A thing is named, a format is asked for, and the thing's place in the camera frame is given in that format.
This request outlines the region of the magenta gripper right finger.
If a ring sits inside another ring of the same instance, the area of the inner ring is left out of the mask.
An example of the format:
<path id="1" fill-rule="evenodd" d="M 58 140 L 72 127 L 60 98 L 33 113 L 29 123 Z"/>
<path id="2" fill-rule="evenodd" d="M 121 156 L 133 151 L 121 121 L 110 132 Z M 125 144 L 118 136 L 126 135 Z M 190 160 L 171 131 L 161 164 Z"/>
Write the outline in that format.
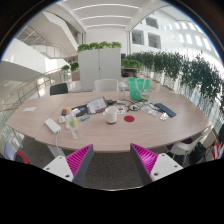
<path id="1" fill-rule="evenodd" d="M 182 169 L 182 166 L 167 154 L 156 154 L 134 143 L 130 144 L 130 153 L 144 185 Z"/>

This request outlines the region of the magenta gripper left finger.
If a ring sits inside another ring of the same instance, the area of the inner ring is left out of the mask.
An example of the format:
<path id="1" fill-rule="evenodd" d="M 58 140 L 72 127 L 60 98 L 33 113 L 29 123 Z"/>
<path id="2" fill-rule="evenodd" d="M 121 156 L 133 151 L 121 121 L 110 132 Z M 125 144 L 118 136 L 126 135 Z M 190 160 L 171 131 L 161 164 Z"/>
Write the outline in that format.
<path id="1" fill-rule="evenodd" d="M 90 144 L 68 156 L 57 156 L 44 170 L 81 186 L 93 155 L 93 145 Z"/>

